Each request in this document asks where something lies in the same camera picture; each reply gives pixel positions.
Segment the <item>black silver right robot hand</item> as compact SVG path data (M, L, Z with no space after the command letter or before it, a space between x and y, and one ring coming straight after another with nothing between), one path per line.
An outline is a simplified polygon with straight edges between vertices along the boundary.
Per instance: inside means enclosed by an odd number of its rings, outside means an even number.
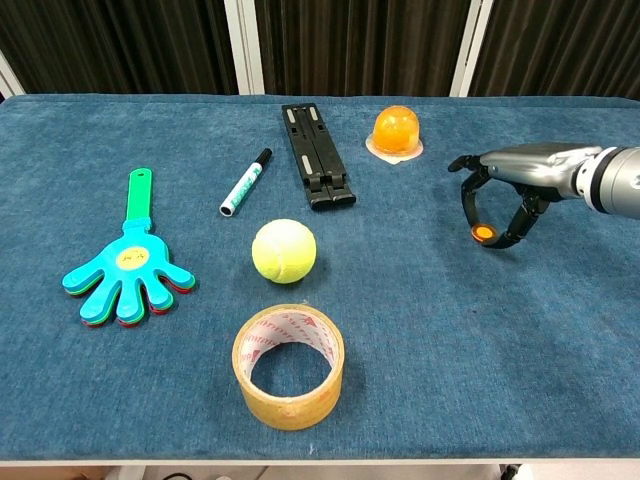
M596 145L551 142L456 158L448 166L450 172L471 172L461 185L461 202L474 240L489 249L507 249L519 243L551 203L581 196L577 187L580 168L602 151ZM502 233L480 220L475 203L477 191L490 180L511 185L522 199Z

